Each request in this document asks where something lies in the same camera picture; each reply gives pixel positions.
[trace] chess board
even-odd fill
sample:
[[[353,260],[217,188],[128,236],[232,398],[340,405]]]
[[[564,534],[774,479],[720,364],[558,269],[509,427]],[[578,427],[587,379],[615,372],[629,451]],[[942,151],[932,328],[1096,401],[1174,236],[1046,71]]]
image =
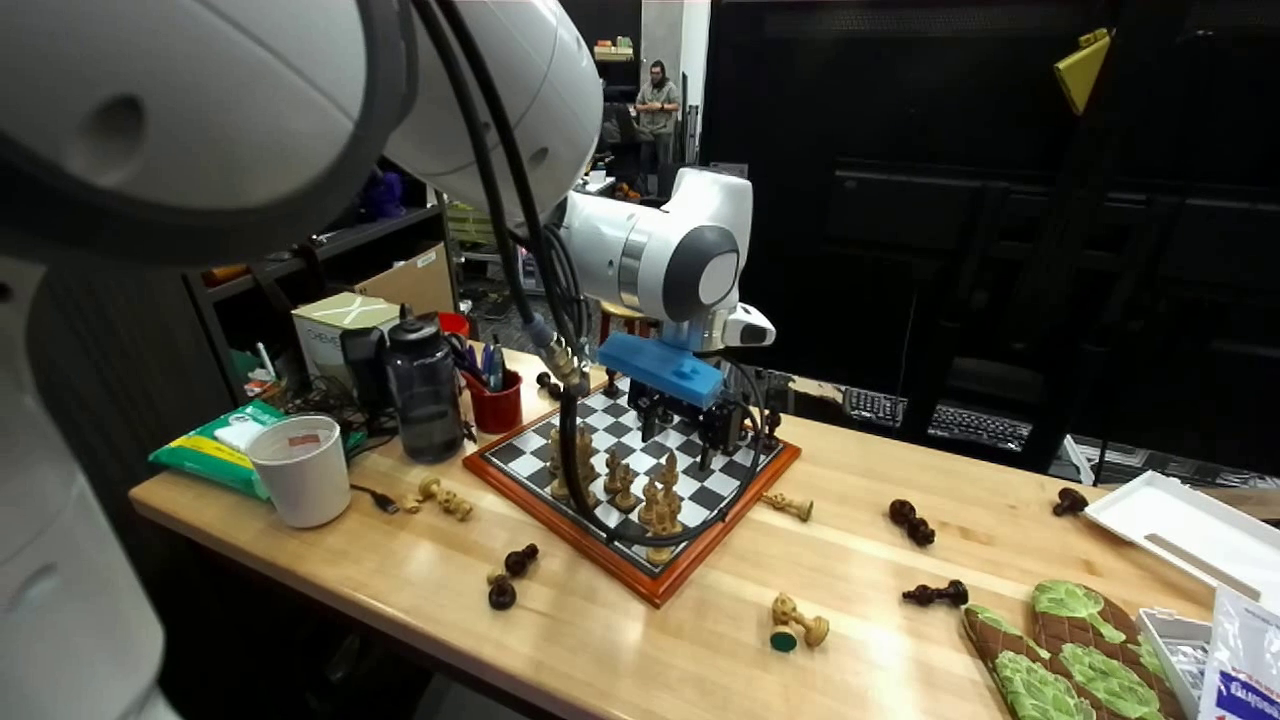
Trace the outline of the chess board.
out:
[[[590,469],[587,484],[595,503],[595,525],[587,525],[570,503],[553,497],[553,462],[555,462],[555,427],[558,411],[525,425],[520,434],[470,451],[464,462],[466,472],[486,479],[494,491],[516,500],[525,511],[544,522],[555,535],[595,560],[603,574],[625,582],[653,604],[662,604],[692,570],[726,535],[726,528],[766,491],[766,484],[801,456],[801,448],[774,440],[738,445],[732,456],[716,451],[707,465],[699,462],[699,440],[687,419],[672,419],[653,440],[638,435],[638,419],[625,401],[585,398],[576,405],[576,425],[590,435]],[[662,451],[676,451],[676,497],[679,497],[679,528],[699,528],[692,540],[655,556],[649,543],[625,543],[618,535],[645,535],[638,509],[615,511],[607,503],[607,451],[633,469],[633,491],[645,497],[645,484],[655,478]]]

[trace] plate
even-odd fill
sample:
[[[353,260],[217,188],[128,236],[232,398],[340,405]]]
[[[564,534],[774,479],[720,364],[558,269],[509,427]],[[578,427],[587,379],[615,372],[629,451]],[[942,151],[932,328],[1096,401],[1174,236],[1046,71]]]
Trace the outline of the plate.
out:
[[[1280,534],[1174,478],[1142,472],[1085,517],[1211,589],[1280,610]]]

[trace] cardboard box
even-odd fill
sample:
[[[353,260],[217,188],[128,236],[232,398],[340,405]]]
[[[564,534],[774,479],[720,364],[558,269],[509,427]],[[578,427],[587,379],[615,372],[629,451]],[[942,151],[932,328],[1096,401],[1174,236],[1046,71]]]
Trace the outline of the cardboard box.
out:
[[[392,328],[398,326],[398,304],[380,298],[337,291],[315,304],[290,310],[290,328],[304,349],[304,364],[312,379],[340,379],[353,387],[353,372],[344,364],[344,331]]]
[[[453,313],[446,254],[426,250],[410,260],[398,260],[397,269],[354,286],[354,291],[402,304],[408,318]]]

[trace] wooden tabletop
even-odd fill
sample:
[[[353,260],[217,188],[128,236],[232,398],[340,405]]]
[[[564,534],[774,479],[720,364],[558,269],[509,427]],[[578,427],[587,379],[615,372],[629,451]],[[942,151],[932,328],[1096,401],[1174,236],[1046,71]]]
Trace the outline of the wooden tabletop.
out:
[[[527,419],[549,409],[525,384]],[[1204,584],[1087,522],[1055,522],[1060,484],[1046,478],[790,418],[778,435],[801,445],[801,462],[774,491],[817,500],[810,525],[758,503],[662,610],[607,582],[459,462],[410,465],[398,445],[359,456],[353,479],[397,491],[439,478],[477,500],[466,525],[436,509],[383,517],[354,497],[326,528],[290,534],[266,503],[183,478],[151,478],[132,503],[555,716],[1000,716],[956,613],[903,604],[913,584],[964,582],[973,602],[1012,622],[1036,582],[1085,582],[1126,613],[1207,615]],[[932,522],[932,550],[888,525],[896,497]],[[482,582],[520,543],[539,543],[539,560],[516,582],[516,610],[493,613]],[[774,591],[828,615],[831,639],[774,656]]]

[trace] jar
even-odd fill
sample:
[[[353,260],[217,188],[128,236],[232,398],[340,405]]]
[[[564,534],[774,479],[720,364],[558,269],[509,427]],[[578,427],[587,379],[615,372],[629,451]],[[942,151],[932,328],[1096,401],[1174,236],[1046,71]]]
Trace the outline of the jar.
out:
[[[436,318],[389,331],[389,387],[410,462],[439,465],[464,445],[459,379]]]

